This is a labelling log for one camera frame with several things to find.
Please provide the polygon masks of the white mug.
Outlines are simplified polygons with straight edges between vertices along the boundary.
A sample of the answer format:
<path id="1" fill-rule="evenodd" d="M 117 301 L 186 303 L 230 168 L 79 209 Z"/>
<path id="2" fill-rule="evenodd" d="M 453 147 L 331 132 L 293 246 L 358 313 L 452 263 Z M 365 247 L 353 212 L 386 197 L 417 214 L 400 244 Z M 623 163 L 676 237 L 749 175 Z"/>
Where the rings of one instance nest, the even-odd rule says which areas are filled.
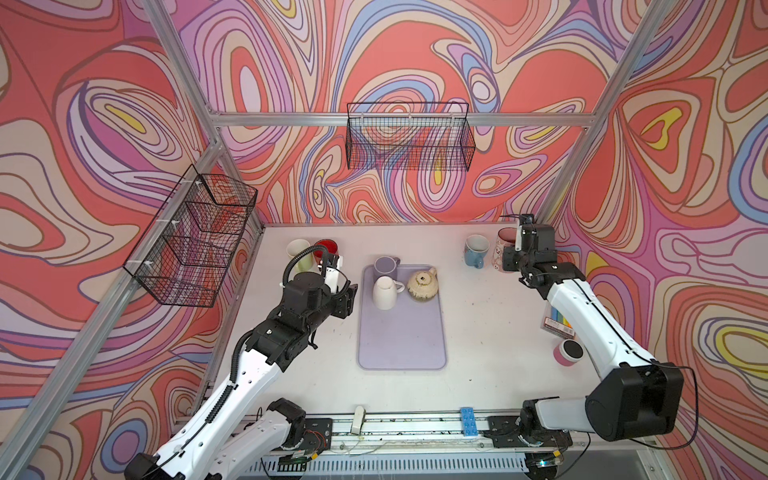
<path id="1" fill-rule="evenodd" d="M 373 286 L 372 300 L 376 308 L 388 311 L 395 307 L 398 295 L 405 290 L 402 282 L 389 276 L 379 277 Z"/>

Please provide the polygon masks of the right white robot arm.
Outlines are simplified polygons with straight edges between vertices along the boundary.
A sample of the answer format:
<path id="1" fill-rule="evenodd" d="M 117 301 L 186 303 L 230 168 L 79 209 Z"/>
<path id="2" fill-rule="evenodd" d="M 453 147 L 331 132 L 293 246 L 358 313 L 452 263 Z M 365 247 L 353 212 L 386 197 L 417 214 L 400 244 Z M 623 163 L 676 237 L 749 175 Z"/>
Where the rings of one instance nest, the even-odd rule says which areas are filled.
<path id="1" fill-rule="evenodd" d="M 515 243 L 502 253 L 502 268 L 519 273 L 524 286 L 565 317 L 599 377 L 583 398 L 525 401 L 518 421 L 523 439 L 579 431 L 613 442 L 673 431 L 685 383 L 681 368 L 656 360 L 603 306 L 582 271 L 559 261 L 552 226 L 520 215 Z"/>

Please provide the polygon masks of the light green mug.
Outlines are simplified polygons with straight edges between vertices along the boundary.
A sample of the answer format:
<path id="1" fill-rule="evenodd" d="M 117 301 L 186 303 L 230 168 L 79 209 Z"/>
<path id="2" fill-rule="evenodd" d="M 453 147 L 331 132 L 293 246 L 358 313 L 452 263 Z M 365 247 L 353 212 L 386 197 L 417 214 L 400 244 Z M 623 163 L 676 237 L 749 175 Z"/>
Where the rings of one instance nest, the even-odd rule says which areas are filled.
<path id="1" fill-rule="evenodd" d="M 301 252 L 306 250 L 311 246 L 311 243 L 306 239 L 295 239 L 292 240 L 286 248 L 286 252 L 288 256 L 293 259 L 297 257 Z M 307 272 L 312 271 L 315 267 L 314 257 L 312 254 L 307 254 L 302 256 L 299 261 L 293 266 L 291 269 L 292 274 L 297 274 L 301 272 Z"/>

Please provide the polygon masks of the red mug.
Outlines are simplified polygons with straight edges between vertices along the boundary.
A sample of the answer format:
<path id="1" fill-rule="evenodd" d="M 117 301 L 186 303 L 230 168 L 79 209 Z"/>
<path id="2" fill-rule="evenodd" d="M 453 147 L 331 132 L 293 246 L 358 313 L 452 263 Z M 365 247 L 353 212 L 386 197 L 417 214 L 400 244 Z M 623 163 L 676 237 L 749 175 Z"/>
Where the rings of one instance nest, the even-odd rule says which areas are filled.
<path id="1" fill-rule="evenodd" d="M 321 239 L 316 242 L 316 245 L 323 246 L 332 255 L 338 254 L 338 244 L 335 240 Z M 321 251 L 315 251 L 313 255 L 318 263 L 322 262 L 323 253 Z"/>

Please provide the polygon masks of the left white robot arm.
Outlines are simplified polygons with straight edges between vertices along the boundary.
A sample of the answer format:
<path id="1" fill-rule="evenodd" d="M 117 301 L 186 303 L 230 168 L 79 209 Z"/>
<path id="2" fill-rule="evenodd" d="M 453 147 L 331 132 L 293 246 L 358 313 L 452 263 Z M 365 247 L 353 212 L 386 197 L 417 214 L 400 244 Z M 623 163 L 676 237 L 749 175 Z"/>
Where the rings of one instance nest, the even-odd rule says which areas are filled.
<path id="1" fill-rule="evenodd" d="M 228 378 L 156 453 L 137 454 L 125 478 L 237 479 L 271 451 L 299 446 L 306 413 L 285 398 L 270 403 L 242 433 L 236 429 L 259 396 L 315 345 L 322 323 L 352 313 L 358 287 L 342 264 L 340 255 L 316 245 L 292 258 L 282 275 L 280 302 L 238 339 Z"/>

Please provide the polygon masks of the blue floral mug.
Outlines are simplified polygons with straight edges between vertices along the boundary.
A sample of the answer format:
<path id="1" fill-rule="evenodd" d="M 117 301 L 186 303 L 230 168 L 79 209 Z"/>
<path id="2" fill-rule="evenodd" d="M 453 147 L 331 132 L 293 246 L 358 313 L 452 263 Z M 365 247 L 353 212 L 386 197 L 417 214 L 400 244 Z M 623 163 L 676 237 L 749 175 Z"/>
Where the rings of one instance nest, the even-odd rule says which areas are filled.
<path id="1" fill-rule="evenodd" d="M 464 262 L 468 267 L 482 269 L 490 248 L 488 239 L 480 234 L 468 236 L 464 244 Z"/>

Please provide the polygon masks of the pink cartoon mug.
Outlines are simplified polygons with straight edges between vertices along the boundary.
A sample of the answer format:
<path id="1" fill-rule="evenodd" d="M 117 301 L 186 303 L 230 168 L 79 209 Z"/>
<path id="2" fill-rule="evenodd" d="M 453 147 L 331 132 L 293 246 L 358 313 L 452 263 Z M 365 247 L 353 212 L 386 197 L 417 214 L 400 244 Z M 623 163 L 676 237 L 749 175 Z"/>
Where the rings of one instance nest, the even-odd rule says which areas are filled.
<path id="1" fill-rule="evenodd" d="M 500 272 L 504 272 L 501 269 L 501 257 L 503 249 L 507 246 L 513 246 L 516 248 L 517 240 L 517 228 L 516 227 L 504 227 L 497 232 L 494 253 L 493 253 L 493 267 Z"/>

